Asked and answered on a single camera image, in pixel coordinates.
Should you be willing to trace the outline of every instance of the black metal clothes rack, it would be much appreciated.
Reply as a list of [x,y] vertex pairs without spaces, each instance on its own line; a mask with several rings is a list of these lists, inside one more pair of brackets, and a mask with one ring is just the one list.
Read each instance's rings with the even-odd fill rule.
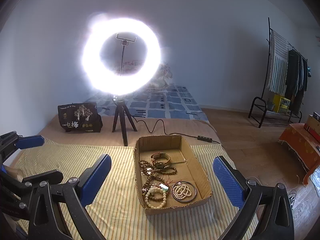
[[[266,88],[266,84],[267,84],[267,78],[268,78],[268,70],[269,70],[269,61],[270,61],[270,39],[271,39],[271,31],[273,31],[273,29],[270,28],[270,18],[268,17],[268,23],[269,23],[269,40],[267,39],[268,43],[269,43],[269,56],[268,56],[268,65],[267,65],[267,71],[266,71],[266,77],[265,77],[265,80],[264,80],[264,85],[263,85],[263,90],[262,90],[262,94],[261,94],[261,97],[255,97],[252,101],[252,104],[251,104],[251,109],[250,109],[250,112],[249,112],[249,116],[248,118],[251,118],[254,119],[258,124],[258,128],[261,127],[261,125],[263,124],[271,124],[271,125],[288,125],[288,123],[294,123],[291,121],[291,118],[297,118],[299,119],[299,122],[301,122],[301,119],[302,119],[302,112],[300,111],[300,116],[294,114],[292,111],[290,111],[290,113],[288,114],[282,114],[282,113],[277,113],[275,111],[270,111],[267,109],[267,102],[263,99],[263,94],[264,94],[264,90]],[[290,45],[290,47],[292,47],[292,49],[294,49],[297,53],[299,53],[301,55],[300,52],[298,52],[294,46],[292,46],[290,43],[288,43]],[[263,105],[259,105],[256,103],[256,100],[260,100],[262,101]],[[261,119],[260,121],[257,120],[256,118],[259,116],[252,116],[252,110],[254,107],[257,107],[258,109],[260,109],[261,111],[263,111],[263,114],[261,116]],[[270,114],[276,114],[276,115],[282,115],[284,117],[288,117],[288,120],[287,119],[284,119],[284,118],[276,118],[276,117],[270,117],[270,116],[266,116],[267,113],[270,113]],[[282,121],[287,121],[285,123],[271,123],[271,122],[263,122],[264,119],[275,119],[275,120],[282,120]]]

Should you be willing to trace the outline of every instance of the wall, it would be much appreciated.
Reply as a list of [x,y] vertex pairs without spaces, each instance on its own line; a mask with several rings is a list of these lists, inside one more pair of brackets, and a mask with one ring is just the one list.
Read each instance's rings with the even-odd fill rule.
[[0,33],[0,133],[38,133],[57,105],[91,93],[80,64],[92,17],[149,25],[172,67],[202,105],[248,110],[263,87],[271,26],[293,45],[297,28],[267,0],[22,0]]
[[303,122],[309,114],[317,112],[320,114],[320,42],[316,36],[320,36],[320,28],[301,28],[300,52],[308,59],[311,68],[311,78],[308,79],[308,90],[305,92],[301,111],[304,115]]

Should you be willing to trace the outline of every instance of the orange cloth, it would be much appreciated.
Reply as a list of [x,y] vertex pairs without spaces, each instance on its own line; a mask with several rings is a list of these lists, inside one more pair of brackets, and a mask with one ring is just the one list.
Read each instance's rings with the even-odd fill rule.
[[285,141],[309,169],[303,183],[308,184],[308,177],[320,164],[320,152],[316,146],[320,143],[303,128],[303,123],[290,124],[280,135],[279,141]]

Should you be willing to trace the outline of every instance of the wristwatch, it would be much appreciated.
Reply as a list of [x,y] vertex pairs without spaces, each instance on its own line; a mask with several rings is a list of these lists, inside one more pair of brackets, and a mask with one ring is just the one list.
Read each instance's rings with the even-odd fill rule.
[[[168,160],[167,162],[157,162],[156,159],[166,159]],[[157,169],[163,169],[165,166],[167,166],[170,163],[170,156],[165,154],[165,153],[155,153],[151,155],[152,159],[152,165],[155,166]]]

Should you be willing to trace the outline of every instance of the tripod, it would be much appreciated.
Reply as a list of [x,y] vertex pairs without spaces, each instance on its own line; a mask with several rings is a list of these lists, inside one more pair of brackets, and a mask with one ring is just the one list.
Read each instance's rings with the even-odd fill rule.
[[[122,68],[123,68],[123,55],[124,55],[124,49],[125,47],[129,44],[129,42],[135,42],[137,37],[135,37],[134,40],[129,40],[129,39],[124,39],[119,37],[119,33],[116,35],[117,40],[121,40],[121,45],[122,45],[122,57],[121,57],[121,68],[120,68],[120,76],[122,76]],[[115,112],[115,118],[113,119],[113,127],[112,127],[112,132],[116,130],[116,125],[118,121],[118,116],[120,117],[120,125],[121,125],[121,132],[122,132],[122,139],[123,139],[123,144],[124,146],[128,146],[128,138],[127,138],[127,129],[125,127],[125,117],[124,113],[126,113],[133,130],[136,132],[137,128],[134,125],[134,122],[132,120],[131,114],[129,113],[129,109],[125,105],[125,102],[123,99],[119,100],[117,102],[117,107],[116,107],[116,112]]]

